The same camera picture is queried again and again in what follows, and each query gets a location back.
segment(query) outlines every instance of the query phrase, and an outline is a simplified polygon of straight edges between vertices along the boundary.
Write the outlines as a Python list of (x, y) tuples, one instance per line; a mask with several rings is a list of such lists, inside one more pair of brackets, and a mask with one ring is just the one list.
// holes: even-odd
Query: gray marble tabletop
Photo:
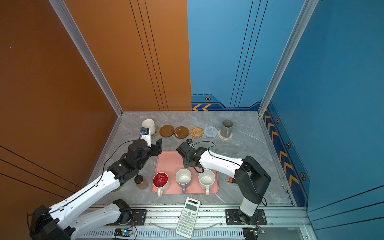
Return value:
[[(230, 140), (222, 140), (218, 136), (209, 138), (203, 136), (199, 139), (193, 139), (194, 143), (200, 141), (212, 141), (215, 146), (210, 150), (234, 158), (244, 158), (249, 155), (254, 157), (260, 165), (267, 171), (271, 177), (271, 183), (264, 195), (268, 204), (281, 205), (290, 204), (291, 200), (289, 195), (282, 187), (281, 180), (277, 173), (276, 166), (272, 160), (269, 148), (266, 144), (266, 139), (261, 129), (261, 125), (257, 119), (257, 112), (254, 111), (166, 111), (166, 112), (124, 112), (122, 121), (118, 127), (116, 135), (112, 140), (112, 144), (108, 149), (106, 159), (113, 153), (113, 151), (124, 141), (137, 139), (139, 136), (141, 123), (145, 119), (153, 119), (156, 126), (160, 128), (164, 125), (172, 125), (175, 128), (178, 126), (185, 126), (188, 129), (192, 127), (201, 127), (202, 129), (207, 126), (214, 126), (218, 130), (221, 123), (225, 119), (230, 119), (234, 122), (233, 137)], [(160, 135), (156, 136), (152, 142), (161, 138)], [(178, 139), (172, 137), (162, 137), (163, 151), (175, 151), (176, 148), (186, 139)], [(122, 154), (127, 151), (128, 144), (123, 145), (108, 161), (106, 166), (118, 160)], [(209, 147), (212, 143), (204, 142), (197, 146)], [(184, 203), (185, 198), (191, 197), (200, 200), (202, 203), (225, 203), (225, 204), (240, 204), (243, 195), (238, 186), (233, 183), (225, 181), (225, 174), (218, 173), (219, 191), (215, 195), (199, 195), (199, 194), (163, 194), (158, 197), (157, 194), (152, 192), (151, 184), (156, 167), (157, 157), (150, 157), (140, 170), (142, 175), (148, 182), (148, 188), (140, 190), (135, 182), (132, 180), (126, 182), (121, 189), (116, 192), (111, 192), (97, 201), (97, 204), (110, 204), (116, 199), (123, 199), (128, 204), (157, 204), (169, 203), (179, 204)]]

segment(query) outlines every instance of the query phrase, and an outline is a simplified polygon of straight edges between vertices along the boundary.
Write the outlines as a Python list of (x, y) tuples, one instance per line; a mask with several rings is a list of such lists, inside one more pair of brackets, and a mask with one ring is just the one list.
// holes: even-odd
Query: brown wall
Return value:
[(124, 111), (190, 110), (186, 0), (65, 0)]
[(0, 230), (27, 239), (25, 213), (86, 184), (117, 116), (48, 0), (0, 16)]

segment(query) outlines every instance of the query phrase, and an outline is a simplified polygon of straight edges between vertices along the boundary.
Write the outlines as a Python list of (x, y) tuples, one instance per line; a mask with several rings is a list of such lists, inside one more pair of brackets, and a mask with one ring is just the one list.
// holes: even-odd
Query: black line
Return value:
[[(27, 171), (27, 170), (25, 170), (25, 169), (23, 169), (23, 168), (21, 168), (21, 167), (18, 167), (18, 166), (16, 166), (16, 165), (13, 165), (12, 163), (7, 162), (6, 160), (3, 160), (3, 159), (1, 159), (1, 158), (0, 158), (0, 160), (3, 161), (3, 162), (8, 163), (9, 165), (12, 165), (12, 166), (14, 166), (14, 167), (17, 167), (18, 169), (21, 169), (21, 170), (23, 170), (23, 171), (25, 171), (25, 172), (27, 172), (27, 173), (30, 173), (30, 174), (32, 174), (32, 175), (34, 175), (34, 176), (36, 176), (36, 177), (39, 177), (39, 178), (41, 178), (41, 179), (43, 179), (43, 180), (46, 180), (45, 178), (40, 177), (40, 176), (38, 176), (38, 175), (36, 175), (36, 174), (34, 174), (34, 173), (31, 173), (31, 172), (29, 172), (29, 171)], [(58, 187), (64, 188), (65, 190), (68, 190), (68, 191), (70, 191), (70, 192), (72, 192), (72, 193), (75, 193), (74, 191), (71, 191), (71, 190), (69, 190), (69, 189), (66, 189), (65, 187), (62, 187), (62, 186), (60, 186), (60, 185), (58, 185), (58, 184), (56, 184), (56, 183), (54, 183), (54, 182), (51, 182), (51, 181), (49, 181), (49, 180), (46, 180), (46, 181), (47, 181), (47, 182), (50, 182), (50, 183), (52, 183), (52, 184), (54, 184), (54, 185), (56, 185), (56, 186), (58, 186)]]
[(1, 175), (3, 175), (3, 176), (6, 176), (6, 177), (12, 178), (13, 180), (16, 180), (16, 181), (19, 181), (19, 182), (25, 183), (25, 184), (27, 184), (27, 185), (29, 185), (29, 186), (32, 186), (32, 187), (38, 188), (38, 189), (40, 189), (40, 190), (43, 190), (43, 191), (46, 191), (46, 192), (52, 193), (52, 194), (54, 194), (54, 195), (56, 195), (56, 196), (59, 196), (59, 197), (65, 198), (65, 197), (63, 197), (63, 196), (57, 195), (56, 193), (53, 193), (53, 192), (47, 191), (47, 190), (45, 190), (45, 189), (42, 189), (42, 188), (39, 188), (39, 187), (36, 187), (36, 186), (34, 186), (34, 185), (32, 185), (32, 184), (29, 184), (29, 183), (27, 183), (27, 182), (23, 182), (23, 181), (21, 181), (21, 180), (18, 180), (18, 179), (16, 179), (16, 178), (10, 177), (10, 176), (8, 176), (8, 175), (5, 175), (5, 174), (3, 174), (3, 173), (0, 173), (0, 174), (1, 174)]
[(151, 34), (152, 34), (152, 40), (153, 40), (153, 46), (155, 47), (155, 54), (156, 54), (156, 59), (157, 59), (157, 65), (159, 66), (159, 72), (160, 72), (161, 84), (163, 85), (164, 97), (165, 97), (165, 99), (166, 99), (167, 110), (169, 111), (169, 108), (168, 108), (168, 101), (167, 101), (167, 95), (166, 95), (166, 90), (164, 89), (163, 77), (162, 77), (162, 75), (161, 75), (161, 69), (160, 69), (159, 58), (157, 57), (157, 51), (156, 51), (156, 45), (155, 45), (155, 39), (153, 38), (153, 32), (152, 32), (151, 21), (149, 20), (149, 13), (148, 13), (148, 8), (147, 8), (147, 1), (144, 0), (144, 2), (145, 2), (145, 8), (147, 9), (147, 15), (148, 15), (149, 27), (151, 28)]
[(256, 20), (257, 20), (257, 16), (259, 15), (259, 10), (260, 10), (260, 4), (261, 4), (261, 3), (262, 3), (262, 2), (261, 2), (261, 0), (260, 0), (259, 8), (257, 9), (257, 13), (256, 13), (255, 23), (253, 24), (253, 29), (252, 29), (252, 34), (251, 34), (251, 40), (249, 41), (249, 45), (248, 45), (247, 55), (245, 56), (245, 61), (244, 61), (244, 66), (243, 66), (243, 71), (242, 71), (242, 73), (241, 73), (240, 82), (239, 82), (239, 88), (237, 89), (237, 94), (236, 94), (235, 104), (233, 105), (234, 108), (235, 108), (235, 105), (236, 105), (237, 96), (238, 96), (238, 94), (239, 94), (239, 89), (240, 89), (240, 85), (241, 85), (241, 79), (243, 78), (243, 73), (244, 73), (245, 64), (247, 63), (249, 47), (251, 46), (252, 36), (253, 36), (253, 31), (255, 30)]
[(232, 90), (231, 102), (229, 103), (229, 107), (231, 107), (231, 104), (232, 104), (233, 92), (234, 92), (234, 90), (235, 90), (237, 73), (239, 72), (239, 66), (240, 66), (241, 55), (243, 54), (243, 48), (244, 48), (244, 43), (245, 43), (245, 36), (247, 35), (247, 29), (248, 29), (248, 24), (249, 24), (249, 18), (251, 17), (252, 6), (253, 6), (253, 0), (252, 0), (252, 4), (251, 4), (251, 10), (249, 11), (249, 17), (248, 17), (247, 27), (246, 27), (246, 29), (245, 29), (244, 40), (243, 40), (243, 46), (241, 47), (240, 59), (239, 59), (239, 64), (237, 65), (237, 71), (236, 71), (235, 83), (233, 84), (233, 90)]
[(161, 104), (163, 105), (163, 109), (165, 110), (164, 103), (163, 103), (163, 98), (161, 97), (159, 81), (157, 80), (157, 74), (156, 74), (155, 64), (153, 63), (153, 58), (152, 58), (151, 48), (149, 47), (149, 41), (148, 41), (148, 37), (147, 37), (147, 31), (145, 30), (145, 26), (144, 26), (143, 15), (141, 14), (141, 9), (140, 9), (139, 0), (137, 0), (137, 5), (139, 6), (139, 11), (140, 11), (140, 16), (141, 16), (141, 21), (142, 21), (142, 23), (143, 23), (143, 27), (144, 27), (145, 38), (147, 38), (147, 44), (148, 44), (149, 55), (151, 56), (152, 66), (153, 66), (153, 71), (155, 72), (155, 77), (156, 77), (157, 87), (158, 87), (158, 89), (159, 89), (159, 94), (160, 94)]
[[(364, 206), (364, 207), (359, 207), (359, 208), (356, 208), (356, 209), (348, 210), (348, 211), (341, 212), (341, 213), (338, 213), (338, 214), (333, 214), (333, 215), (330, 215), (330, 216), (327, 216), (327, 217), (333, 217), (333, 216), (336, 216), (336, 215), (339, 215), (339, 214), (344, 214), (346, 212), (352, 212), (352, 211), (355, 211), (355, 210), (359, 210), (359, 209), (363, 209), (363, 208), (366, 208), (366, 207), (375, 206), (375, 205), (382, 204), (382, 203), (384, 203), (384, 201), (383, 202), (378, 202), (378, 203), (375, 203), (375, 204), (371, 204), (371, 205), (367, 205), (367, 206)], [(317, 221), (317, 220), (320, 220), (320, 219), (324, 219), (324, 218), (327, 218), (327, 217), (322, 217), (322, 218), (318, 218), (318, 219), (315, 219), (315, 220), (311, 220), (311, 222)]]
[(155, 85), (153, 85), (153, 80), (152, 80), (152, 76), (151, 76), (151, 71), (149, 70), (149, 65), (148, 65), (147, 57), (145, 56), (145, 51), (144, 51), (143, 42), (141, 41), (140, 32), (139, 32), (139, 27), (137, 26), (137, 22), (136, 22), (135, 13), (133, 12), (133, 7), (132, 7), (132, 3), (131, 3), (131, 0), (129, 0), (129, 4), (131, 5), (131, 9), (132, 9), (133, 18), (135, 19), (135, 23), (136, 23), (137, 32), (138, 32), (138, 34), (139, 34), (139, 38), (140, 38), (140, 42), (141, 42), (141, 47), (143, 48), (143, 53), (144, 53), (144, 57), (145, 57), (145, 62), (147, 63), (147, 67), (148, 67), (148, 73), (149, 73), (149, 77), (151, 78), (151, 82), (152, 82), (153, 91), (155, 92), (155, 97), (156, 97), (156, 101), (157, 101), (157, 106), (159, 107), (159, 111), (161, 111), (161, 110), (160, 110), (159, 101), (158, 101), (158, 99), (157, 99), (157, 95), (156, 95), (156, 91), (155, 91)]
[(256, 48), (257, 40), (259, 39), (259, 34), (260, 34), (260, 30), (261, 30), (261, 28), (262, 28), (262, 24), (263, 24), (263, 20), (264, 20), (264, 15), (265, 15), (265, 11), (266, 11), (266, 7), (267, 7), (267, 6), (268, 6), (268, 0), (267, 0), (267, 2), (266, 2), (266, 5), (265, 5), (265, 9), (264, 9), (264, 14), (263, 14), (262, 22), (260, 23), (259, 32), (257, 33), (256, 43), (255, 43), (255, 46), (253, 47), (253, 52), (252, 52), (252, 56), (251, 56), (251, 62), (249, 63), (249, 66), (248, 66), (247, 75), (245, 76), (245, 80), (244, 80), (243, 90), (241, 91), (241, 96), (240, 96), (239, 104), (237, 105), (237, 107), (240, 106), (240, 101), (241, 101), (241, 98), (242, 98), (242, 96), (243, 96), (243, 92), (244, 92), (244, 88), (245, 88), (245, 82), (247, 81), (247, 77), (248, 77), (248, 73), (249, 73), (249, 68), (251, 67), (253, 54), (255, 53), (255, 48)]
[(28, 162), (30, 162), (30, 163), (32, 163), (32, 164), (34, 164), (34, 165), (36, 165), (36, 166), (40, 167), (40, 168), (42, 168), (42, 169), (46, 170), (47, 172), (50, 172), (50, 173), (52, 173), (53, 175), (55, 175), (55, 176), (57, 176), (57, 177), (59, 177), (59, 178), (61, 178), (61, 179), (65, 180), (65, 181), (67, 181), (67, 182), (69, 182), (69, 183), (72, 183), (73, 185), (77, 186), (77, 185), (76, 185), (76, 184), (74, 184), (73, 182), (70, 182), (70, 181), (66, 180), (65, 178), (63, 178), (63, 177), (60, 177), (59, 175), (57, 175), (57, 174), (54, 174), (53, 172), (49, 171), (48, 169), (45, 169), (45, 168), (43, 168), (42, 166), (40, 166), (40, 165), (38, 165), (38, 164), (36, 164), (36, 163), (34, 163), (34, 162), (32, 162), (32, 161), (29, 161), (29, 160), (28, 160), (28, 159), (26, 159), (25, 157), (22, 157), (22, 156), (20, 156), (19, 154), (15, 153), (15, 152), (12, 152), (12, 151), (11, 151), (11, 150), (9, 150), (8, 148), (5, 148), (5, 147), (3, 147), (3, 146), (1, 146), (1, 145), (0, 145), (0, 147), (2, 147), (2, 148), (4, 148), (5, 150), (7, 150), (7, 151), (9, 151), (9, 152), (11, 152), (11, 153), (13, 153), (13, 154), (15, 154), (16, 156), (19, 156), (19, 157), (21, 157), (22, 159), (24, 159), (24, 160), (26, 160), (26, 161), (28, 161)]
[(347, 198), (341, 199), (341, 200), (339, 200), (339, 201), (333, 202), (333, 203), (331, 203), (331, 204), (327, 204), (327, 205), (325, 205), (325, 206), (322, 206), (322, 207), (319, 207), (319, 208), (313, 209), (313, 210), (311, 210), (311, 211), (308, 211), (308, 212), (313, 212), (313, 211), (316, 211), (316, 210), (322, 209), (323, 207), (328, 207), (328, 206), (330, 206), (330, 205), (332, 205), (332, 204), (335, 204), (335, 203), (338, 203), (338, 202), (341, 202), (341, 201), (344, 201), (344, 200), (347, 200), (347, 199), (350, 199), (350, 198), (356, 197), (356, 196), (358, 196), (358, 195), (361, 195), (361, 194), (364, 194), (364, 193), (367, 193), (367, 192), (370, 192), (370, 191), (376, 190), (376, 189), (378, 189), (378, 188), (381, 188), (381, 187), (384, 187), (384, 185), (381, 185), (381, 186), (378, 186), (378, 187), (372, 188), (372, 189), (370, 189), (370, 190), (367, 190), (367, 191), (365, 191), (365, 192), (361, 192), (361, 193), (359, 193), (359, 194), (356, 194), (356, 195), (353, 195), (353, 196), (350, 196), (350, 197), (347, 197)]
[[(359, 222), (368, 222), (368, 221), (377, 220), (377, 219), (382, 219), (382, 218), (384, 218), (384, 217), (371, 218), (371, 219), (367, 219), (367, 220), (362, 220), (362, 221), (357, 221), (357, 222), (351, 222), (351, 223), (345, 223), (345, 224), (340, 224), (340, 225), (331, 226), (331, 227), (339, 227), (339, 226), (344, 226), (344, 225), (349, 225), (349, 224), (354, 224), (354, 223), (359, 223)], [(314, 230), (322, 230), (322, 229), (327, 229), (327, 228), (331, 228), (331, 227), (323, 227), (323, 228), (314, 229)]]

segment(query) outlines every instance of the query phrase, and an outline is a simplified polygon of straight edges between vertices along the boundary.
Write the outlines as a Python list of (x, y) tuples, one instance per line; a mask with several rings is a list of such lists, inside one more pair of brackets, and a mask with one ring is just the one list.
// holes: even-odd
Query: blue coaster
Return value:
[(208, 126), (204, 129), (204, 135), (206, 137), (215, 137), (217, 135), (217, 129), (213, 126)]

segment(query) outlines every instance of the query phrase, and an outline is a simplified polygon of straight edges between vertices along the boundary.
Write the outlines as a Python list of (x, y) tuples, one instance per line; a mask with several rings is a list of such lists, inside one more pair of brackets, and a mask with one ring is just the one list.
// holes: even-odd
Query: white coaster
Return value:
[(231, 132), (231, 135), (230, 135), (228, 138), (223, 137), (223, 136), (221, 135), (221, 131), (218, 131), (217, 135), (218, 135), (221, 139), (223, 139), (223, 140), (229, 140), (229, 139), (231, 139), (231, 138), (233, 137), (233, 132)]

